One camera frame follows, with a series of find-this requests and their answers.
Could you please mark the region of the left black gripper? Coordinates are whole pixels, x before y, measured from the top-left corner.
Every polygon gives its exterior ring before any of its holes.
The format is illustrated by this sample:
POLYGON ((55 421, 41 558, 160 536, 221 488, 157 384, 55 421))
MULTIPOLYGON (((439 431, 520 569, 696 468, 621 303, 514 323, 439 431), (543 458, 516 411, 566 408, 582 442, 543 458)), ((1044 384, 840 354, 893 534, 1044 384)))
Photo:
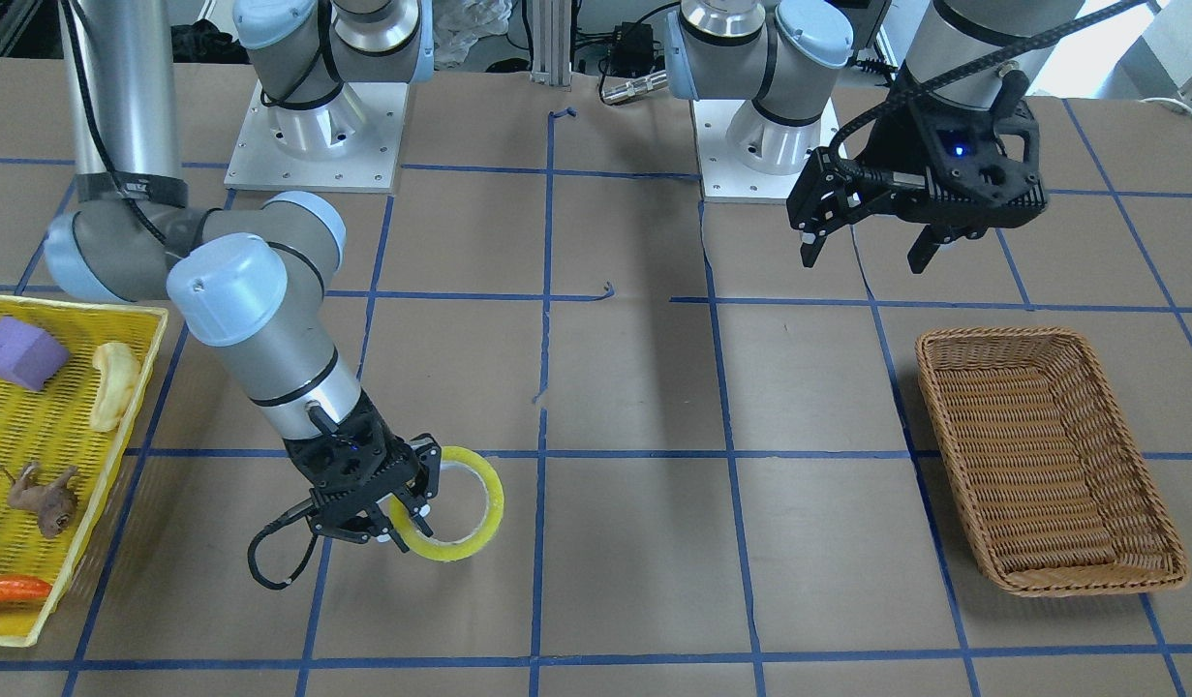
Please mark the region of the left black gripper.
POLYGON ((817 265, 830 232, 870 214, 933 226, 909 247, 913 274, 945 245, 945 228, 1020 228, 1047 207, 1041 127, 1016 94, 989 110, 924 97, 879 116, 853 158, 834 142, 817 147, 786 200, 803 268, 817 265))

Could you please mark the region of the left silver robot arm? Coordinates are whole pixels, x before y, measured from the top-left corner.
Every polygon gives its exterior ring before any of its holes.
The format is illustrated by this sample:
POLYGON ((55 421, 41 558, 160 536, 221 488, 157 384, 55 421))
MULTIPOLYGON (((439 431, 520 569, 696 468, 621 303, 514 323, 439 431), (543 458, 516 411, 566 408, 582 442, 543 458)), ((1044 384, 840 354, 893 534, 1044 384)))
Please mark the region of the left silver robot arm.
MULTIPOLYGON (((932 1, 888 97, 803 164, 786 200, 813 266, 830 234, 871 214, 921 225, 909 268, 942 247, 1047 211, 1041 131, 1025 93, 1078 19, 1078 1, 932 1)), ((852 58, 855 30, 827 1, 684 1, 669 14, 669 88, 738 99, 732 141, 764 170, 765 133, 817 127, 852 58)))

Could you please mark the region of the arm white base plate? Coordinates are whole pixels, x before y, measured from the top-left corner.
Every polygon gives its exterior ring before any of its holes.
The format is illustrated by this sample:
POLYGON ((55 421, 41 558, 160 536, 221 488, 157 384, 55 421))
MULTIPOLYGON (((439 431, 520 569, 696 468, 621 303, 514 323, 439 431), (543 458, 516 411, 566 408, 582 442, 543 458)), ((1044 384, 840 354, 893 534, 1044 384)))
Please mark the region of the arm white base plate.
POLYGON ((271 193, 390 194, 409 97, 404 83, 348 83, 328 105, 288 110, 265 106, 255 85, 225 183, 271 193))
POLYGON ((702 99, 691 111, 707 203, 786 203, 811 151, 838 131, 832 102, 801 127, 768 119, 749 99, 702 99))

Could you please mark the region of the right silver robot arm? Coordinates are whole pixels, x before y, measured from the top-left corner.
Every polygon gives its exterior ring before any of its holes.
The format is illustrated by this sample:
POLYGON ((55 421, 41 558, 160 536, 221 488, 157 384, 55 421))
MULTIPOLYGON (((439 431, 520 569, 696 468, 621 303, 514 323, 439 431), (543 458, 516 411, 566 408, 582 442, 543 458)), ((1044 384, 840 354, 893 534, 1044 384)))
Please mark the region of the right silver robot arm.
POLYGON ((257 210, 190 206, 162 1, 61 1, 75 124, 74 212, 51 222, 54 282, 95 303, 169 300, 280 434, 311 483, 294 519, 409 550, 437 493, 441 447, 390 431, 319 307, 344 260, 342 217, 283 193, 257 210))

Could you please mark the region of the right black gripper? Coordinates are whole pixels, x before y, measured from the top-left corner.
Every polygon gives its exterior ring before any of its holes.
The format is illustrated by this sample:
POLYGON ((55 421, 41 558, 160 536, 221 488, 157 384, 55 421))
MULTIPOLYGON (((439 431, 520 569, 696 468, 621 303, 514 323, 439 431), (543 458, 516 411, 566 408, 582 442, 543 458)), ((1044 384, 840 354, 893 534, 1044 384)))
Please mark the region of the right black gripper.
POLYGON ((428 500, 437 494, 442 448, 432 434, 397 437, 366 394, 342 422, 318 402, 309 402, 305 413, 319 434, 288 440, 286 447, 312 484, 300 512, 309 530, 356 544, 384 535, 402 553, 411 550, 406 537, 435 539, 427 515, 428 500), (405 539, 389 519, 390 494, 404 504, 405 539))

